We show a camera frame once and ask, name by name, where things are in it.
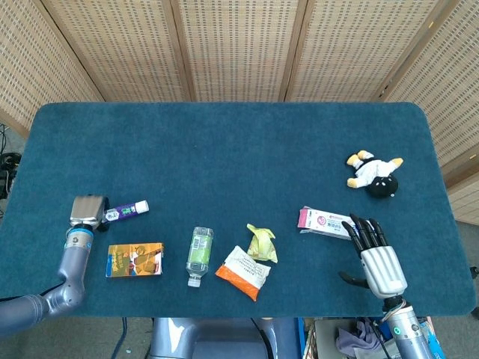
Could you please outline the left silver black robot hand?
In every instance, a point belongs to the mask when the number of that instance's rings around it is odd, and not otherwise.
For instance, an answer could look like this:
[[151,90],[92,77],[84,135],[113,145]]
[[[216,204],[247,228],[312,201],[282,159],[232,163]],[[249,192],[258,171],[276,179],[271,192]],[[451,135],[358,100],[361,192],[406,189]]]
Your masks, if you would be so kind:
[[109,199],[99,195],[77,196],[73,201],[70,213],[70,226],[88,225],[93,230],[106,232],[109,225],[106,222],[106,211],[109,209]]

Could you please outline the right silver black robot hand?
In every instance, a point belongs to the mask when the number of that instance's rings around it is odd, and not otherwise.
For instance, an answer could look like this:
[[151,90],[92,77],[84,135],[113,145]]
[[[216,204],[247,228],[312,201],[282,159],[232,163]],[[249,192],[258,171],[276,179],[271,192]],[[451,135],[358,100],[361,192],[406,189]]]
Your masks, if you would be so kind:
[[346,283],[369,289],[377,298],[401,296],[408,284],[396,251],[388,243],[379,223],[350,214],[353,224],[342,221],[360,259],[365,278],[355,278],[344,271],[339,273]]

